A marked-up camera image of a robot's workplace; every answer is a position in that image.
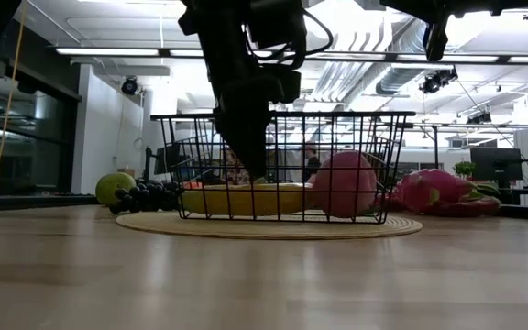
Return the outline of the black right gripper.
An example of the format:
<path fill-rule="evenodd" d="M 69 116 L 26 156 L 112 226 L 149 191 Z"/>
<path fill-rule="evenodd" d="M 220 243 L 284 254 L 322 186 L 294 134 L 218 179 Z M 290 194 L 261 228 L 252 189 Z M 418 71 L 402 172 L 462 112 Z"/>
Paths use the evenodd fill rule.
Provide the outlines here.
<path fill-rule="evenodd" d="M 440 61 L 445 53 L 448 37 L 446 26 L 450 15 L 448 0 L 379 0 L 387 6 L 419 18 L 427 24 L 423 46 L 428 61 Z"/>

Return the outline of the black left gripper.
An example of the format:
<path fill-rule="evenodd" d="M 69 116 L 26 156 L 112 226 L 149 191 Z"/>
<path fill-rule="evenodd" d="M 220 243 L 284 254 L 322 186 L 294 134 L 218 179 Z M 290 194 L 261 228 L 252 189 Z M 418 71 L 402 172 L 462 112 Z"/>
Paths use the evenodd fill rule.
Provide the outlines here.
<path fill-rule="evenodd" d="M 208 48 L 206 66 L 215 97 L 216 130 L 250 179 L 259 179 L 266 172 L 274 77 L 247 48 Z"/>

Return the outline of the yellow banana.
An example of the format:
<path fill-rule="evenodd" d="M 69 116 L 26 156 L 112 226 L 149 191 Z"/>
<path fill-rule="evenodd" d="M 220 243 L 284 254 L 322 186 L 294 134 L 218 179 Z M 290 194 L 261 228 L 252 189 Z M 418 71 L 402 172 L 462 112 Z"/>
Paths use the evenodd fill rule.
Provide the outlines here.
<path fill-rule="evenodd" d="M 311 183 L 259 183 L 209 185 L 186 190 L 180 205 L 203 215 L 270 216 L 299 213 L 307 209 Z"/>

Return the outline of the pink peach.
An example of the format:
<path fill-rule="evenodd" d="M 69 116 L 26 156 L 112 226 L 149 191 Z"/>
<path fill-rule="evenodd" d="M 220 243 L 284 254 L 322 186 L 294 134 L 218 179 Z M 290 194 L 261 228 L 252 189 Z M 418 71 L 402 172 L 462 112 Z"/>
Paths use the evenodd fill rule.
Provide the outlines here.
<path fill-rule="evenodd" d="M 315 175 L 313 203 L 327 215 L 352 218 L 374 204 L 377 177 L 359 151 L 341 151 L 327 159 Z"/>

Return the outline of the black grape bunch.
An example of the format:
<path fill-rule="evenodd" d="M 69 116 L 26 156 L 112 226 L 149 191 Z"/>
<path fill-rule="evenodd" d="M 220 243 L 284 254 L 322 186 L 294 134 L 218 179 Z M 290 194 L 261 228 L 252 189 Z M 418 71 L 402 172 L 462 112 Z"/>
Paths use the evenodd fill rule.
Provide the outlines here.
<path fill-rule="evenodd" d="M 174 211 L 180 209 L 179 200 L 184 189 L 176 182 L 139 183 L 126 190 L 115 191 L 116 202 L 109 205 L 109 210 L 118 215 L 121 213 Z"/>

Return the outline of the red grape bunch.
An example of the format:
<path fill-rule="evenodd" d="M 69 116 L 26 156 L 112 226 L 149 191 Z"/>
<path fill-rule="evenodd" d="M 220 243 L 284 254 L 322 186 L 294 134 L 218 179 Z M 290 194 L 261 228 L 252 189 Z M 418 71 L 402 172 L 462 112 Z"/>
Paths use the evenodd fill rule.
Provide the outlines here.
<path fill-rule="evenodd" d="M 374 206 L 379 210 L 392 212 L 400 212 L 405 209 L 397 187 L 393 187 L 390 192 L 379 193 L 374 200 Z"/>

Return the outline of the pink dragon fruit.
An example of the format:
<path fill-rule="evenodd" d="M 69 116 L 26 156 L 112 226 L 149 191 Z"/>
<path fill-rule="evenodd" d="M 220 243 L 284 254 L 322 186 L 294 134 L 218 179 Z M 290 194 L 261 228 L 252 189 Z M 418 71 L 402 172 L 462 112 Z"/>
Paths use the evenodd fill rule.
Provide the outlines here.
<path fill-rule="evenodd" d="M 443 170 L 418 170 L 406 174 L 395 186 L 403 211 L 439 217 L 480 217 L 495 215 L 501 201 L 479 192 L 472 181 Z"/>

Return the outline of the colourful patterned cloth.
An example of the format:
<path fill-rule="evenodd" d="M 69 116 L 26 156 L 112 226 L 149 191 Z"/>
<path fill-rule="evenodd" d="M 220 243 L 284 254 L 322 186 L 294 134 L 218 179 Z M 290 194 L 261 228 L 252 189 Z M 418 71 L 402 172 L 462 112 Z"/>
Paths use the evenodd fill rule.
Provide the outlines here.
<path fill-rule="evenodd" d="M 250 183 L 248 171 L 231 149 L 227 149 L 225 151 L 225 155 L 223 156 L 221 178 L 224 182 L 233 185 L 244 185 Z"/>

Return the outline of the person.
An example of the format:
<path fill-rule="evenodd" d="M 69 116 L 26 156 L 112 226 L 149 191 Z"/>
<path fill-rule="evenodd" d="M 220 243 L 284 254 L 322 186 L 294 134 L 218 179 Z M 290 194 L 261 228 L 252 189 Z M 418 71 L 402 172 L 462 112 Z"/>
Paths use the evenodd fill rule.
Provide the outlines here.
<path fill-rule="evenodd" d="M 303 179 L 306 182 L 309 182 L 320 168 L 321 161 L 318 158 L 318 154 L 315 147 L 310 144 L 305 146 L 305 158 L 306 166 L 303 172 Z"/>

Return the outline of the black computer monitor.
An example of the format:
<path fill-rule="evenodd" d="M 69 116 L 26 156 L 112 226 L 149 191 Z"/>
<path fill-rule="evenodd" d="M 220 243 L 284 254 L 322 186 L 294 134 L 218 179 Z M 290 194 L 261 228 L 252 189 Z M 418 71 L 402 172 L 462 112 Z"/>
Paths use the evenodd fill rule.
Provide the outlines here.
<path fill-rule="evenodd" d="M 472 148 L 472 178 L 476 181 L 518 181 L 523 178 L 521 152 L 517 148 Z"/>
<path fill-rule="evenodd" d="M 181 146 L 177 143 L 158 148 L 155 154 L 155 174 L 166 174 L 173 172 L 180 162 Z"/>

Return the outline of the round woven straw placemat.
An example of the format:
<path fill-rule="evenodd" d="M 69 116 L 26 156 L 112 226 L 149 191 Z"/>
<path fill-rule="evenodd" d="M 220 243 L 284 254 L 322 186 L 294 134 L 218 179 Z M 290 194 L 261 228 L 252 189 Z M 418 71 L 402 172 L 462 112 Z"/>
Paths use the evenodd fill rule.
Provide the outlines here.
<path fill-rule="evenodd" d="M 388 216 L 382 225 L 267 220 L 183 219 L 175 213 L 123 214 L 124 228 L 175 236 L 256 240 L 344 240 L 397 237 L 418 233 L 423 225 L 410 218 Z"/>

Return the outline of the black ceiling spotlight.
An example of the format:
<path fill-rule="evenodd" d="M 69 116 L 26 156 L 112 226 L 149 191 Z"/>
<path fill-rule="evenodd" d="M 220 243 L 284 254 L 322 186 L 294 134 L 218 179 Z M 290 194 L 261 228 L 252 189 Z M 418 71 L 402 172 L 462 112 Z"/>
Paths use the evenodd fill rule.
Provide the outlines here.
<path fill-rule="evenodd" d="M 121 85 L 121 92 L 124 95 L 135 96 L 139 93 L 138 79 L 136 76 L 128 76 Z"/>

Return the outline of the ceiling light strip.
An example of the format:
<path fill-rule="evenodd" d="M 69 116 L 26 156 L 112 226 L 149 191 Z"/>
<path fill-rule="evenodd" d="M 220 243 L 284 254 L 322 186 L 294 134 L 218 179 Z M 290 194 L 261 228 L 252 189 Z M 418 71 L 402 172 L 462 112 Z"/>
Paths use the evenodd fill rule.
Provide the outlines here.
<path fill-rule="evenodd" d="M 126 49 L 126 48 L 55 48 L 60 55 L 70 57 L 108 57 L 108 58 L 173 58 L 202 59 L 200 49 Z M 340 62 L 386 62 L 386 63 L 428 63 L 419 53 L 396 53 L 376 51 L 324 51 L 307 55 L 307 61 Z M 522 65 L 528 66 L 528 54 L 470 54 L 449 53 L 440 60 L 446 64 L 459 65 Z"/>

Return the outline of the green potted plant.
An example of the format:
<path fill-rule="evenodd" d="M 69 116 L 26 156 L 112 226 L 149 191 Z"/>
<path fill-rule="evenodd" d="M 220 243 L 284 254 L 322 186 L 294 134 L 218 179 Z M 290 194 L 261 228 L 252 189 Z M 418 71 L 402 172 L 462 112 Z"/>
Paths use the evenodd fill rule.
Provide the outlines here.
<path fill-rule="evenodd" d="M 454 173 L 457 177 L 471 181 L 476 169 L 476 164 L 471 161 L 460 161 L 454 167 Z"/>

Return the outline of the silver ventilation duct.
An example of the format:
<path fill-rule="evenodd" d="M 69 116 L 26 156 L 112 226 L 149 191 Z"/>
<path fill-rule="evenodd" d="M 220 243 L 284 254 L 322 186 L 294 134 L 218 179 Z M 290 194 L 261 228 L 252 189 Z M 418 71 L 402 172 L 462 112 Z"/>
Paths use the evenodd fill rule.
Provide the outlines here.
<path fill-rule="evenodd" d="M 376 84 L 376 94 L 395 95 L 402 87 L 419 76 L 424 69 L 390 67 Z"/>

